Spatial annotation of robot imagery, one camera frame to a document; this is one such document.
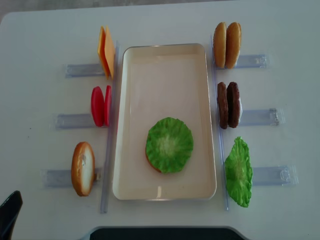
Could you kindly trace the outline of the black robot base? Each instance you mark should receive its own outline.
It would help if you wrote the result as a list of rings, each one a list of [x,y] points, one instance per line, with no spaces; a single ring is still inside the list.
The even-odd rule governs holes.
[[[198,227],[114,227],[101,228],[90,235],[91,240],[242,240],[227,228]]]

